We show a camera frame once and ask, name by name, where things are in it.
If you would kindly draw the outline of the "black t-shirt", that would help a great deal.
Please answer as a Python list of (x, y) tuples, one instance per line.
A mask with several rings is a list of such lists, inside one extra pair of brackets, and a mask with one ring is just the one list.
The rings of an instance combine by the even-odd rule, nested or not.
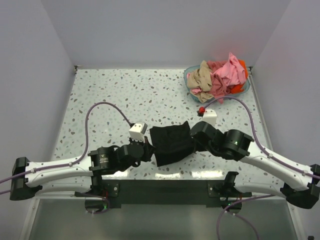
[(177, 163), (195, 152), (196, 143), (190, 131), (187, 121), (180, 125), (154, 126), (149, 130), (158, 167)]

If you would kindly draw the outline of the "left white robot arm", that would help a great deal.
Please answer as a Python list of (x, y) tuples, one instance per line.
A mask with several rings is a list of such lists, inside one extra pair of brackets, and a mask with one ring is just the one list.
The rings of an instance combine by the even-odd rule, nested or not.
[(102, 177), (137, 168), (151, 161), (155, 152), (146, 138), (123, 146), (100, 147), (85, 155), (51, 162), (16, 159), (12, 169), (11, 201), (28, 200), (45, 192), (79, 192), (99, 196), (104, 190)]

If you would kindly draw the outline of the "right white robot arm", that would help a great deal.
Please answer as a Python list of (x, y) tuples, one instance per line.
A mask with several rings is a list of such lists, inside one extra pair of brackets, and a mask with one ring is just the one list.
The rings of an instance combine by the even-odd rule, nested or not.
[(317, 185), (320, 167), (308, 166), (291, 161), (263, 146), (248, 134), (231, 129), (221, 132), (207, 122), (200, 121), (190, 130), (191, 137), (201, 150), (206, 150), (224, 160), (234, 160), (252, 165), (275, 179), (252, 180), (249, 177), (238, 178), (238, 172), (229, 171), (218, 191), (224, 197), (233, 197), (240, 193), (261, 193), (279, 196), (290, 204), (311, 209), (320, 199)]

